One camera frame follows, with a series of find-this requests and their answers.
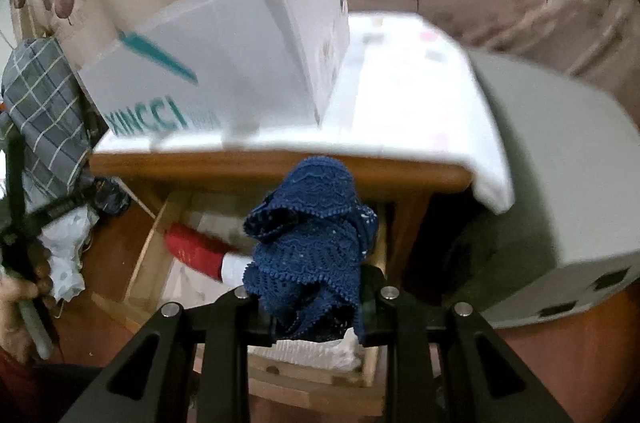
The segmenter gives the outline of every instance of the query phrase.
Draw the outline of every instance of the teal stripe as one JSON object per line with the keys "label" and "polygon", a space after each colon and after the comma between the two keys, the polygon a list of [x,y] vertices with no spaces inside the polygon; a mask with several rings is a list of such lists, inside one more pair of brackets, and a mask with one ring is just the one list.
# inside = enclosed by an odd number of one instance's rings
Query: teal stripe
{"label": "teal stripe", "polygon": [[196,73],[178,62],[174,57],[169,55],[169,53],[155,45],[149,39],[146,39],[135,32],[124,33],[121,31],[118,36],[120,37],[120,41],[129,50],[133,51],[133,53],[137,53],[141,57],[147,58],[156,64],[161,65],[165,69],[171,71],[171,73],[178,75],[180,78],[183,78],[192,84],[198,84]]}

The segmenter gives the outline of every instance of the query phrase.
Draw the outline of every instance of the person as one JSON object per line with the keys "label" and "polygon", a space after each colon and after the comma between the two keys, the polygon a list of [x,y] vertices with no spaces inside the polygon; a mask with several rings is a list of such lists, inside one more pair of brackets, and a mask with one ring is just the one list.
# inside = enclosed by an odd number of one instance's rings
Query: person
{"label": "person", "polygon": [[55,423],[97,374],[73,365],[38,363],[17,303],[49,293],[49,250],[36,244],[29,257],[37,283],[0,276],[0,421]]}

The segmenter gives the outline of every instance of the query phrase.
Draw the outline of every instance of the silver screw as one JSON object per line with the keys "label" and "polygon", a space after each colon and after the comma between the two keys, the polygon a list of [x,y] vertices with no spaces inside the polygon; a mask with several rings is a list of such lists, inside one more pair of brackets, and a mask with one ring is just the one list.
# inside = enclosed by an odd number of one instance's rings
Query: silver screw
{"label": "silver screw", "polygon": [[175,302],[167,302],[167,304],[160,308],[160,312],[162,313],[163,317],[175,317],[180,312],[180,304],[176,304]]}
{"label": "silver screw", "polygon": [[380,290],[380,295],[385,300],[393,300],[400,296],[400,290],[395,286],[385,286]]}
{"label": "silver screw", "polygon": [[244,286],[238,286],[234,289],[234,295],[236,295],[236,298],[249,298],[249,294],[246,292],[246,289],[244,289]]}
{"label": "silver screw", "polygon": [[471,313],[474,312],[474,309],[471,304],[467,302],[458,302],[455,306],[453,306],[453,311],[455,311],[461,317],[468,317]]}

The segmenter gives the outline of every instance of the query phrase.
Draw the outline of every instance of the human hand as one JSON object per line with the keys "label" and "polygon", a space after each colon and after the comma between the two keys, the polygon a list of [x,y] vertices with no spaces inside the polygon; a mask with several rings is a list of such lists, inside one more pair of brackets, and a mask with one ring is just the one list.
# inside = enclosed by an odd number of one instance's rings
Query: human hand
{"label": "human hand", "polygon": [[0,347],[18,363],[28,363],[33,354],[33,341],[20,316],[18,301],[46,295],[52,287],[47,262],[49,250],[36,243],[28,254],[38,277],[37,283],[0,276]]}

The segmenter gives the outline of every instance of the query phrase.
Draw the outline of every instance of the wooden drawer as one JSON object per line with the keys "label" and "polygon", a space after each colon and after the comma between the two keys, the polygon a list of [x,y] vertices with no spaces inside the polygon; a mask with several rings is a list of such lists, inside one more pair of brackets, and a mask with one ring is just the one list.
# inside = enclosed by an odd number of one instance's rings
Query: wooden drawer
{"label": "wooden drawer", "polygon": [[[197,227],[207,209],[220,208],[232,202],[235,212],[242,215],[258,204],[264,191],[247,197],[214,197],[204,200],[204,194],[176,191],[169,195],[146,238],[123,302],[115,303],[93,294],[94,302],[111,317],[137,331],[156,312],[174,257],[164,244],[164,231],[174,222]],[[384,209],[378,208],[379,229],[374,248],[367,259],[385,271],[386,221]],[[274,359],[248,355],[249,391],[251,394],[287,405],[317,411],[377,416],[382,414],[383,374],[376,374],[379,349],[365,349],[362,366],[355,371],[328,371]],[[194,370],[202,364],[202,348],[196,353]]]}

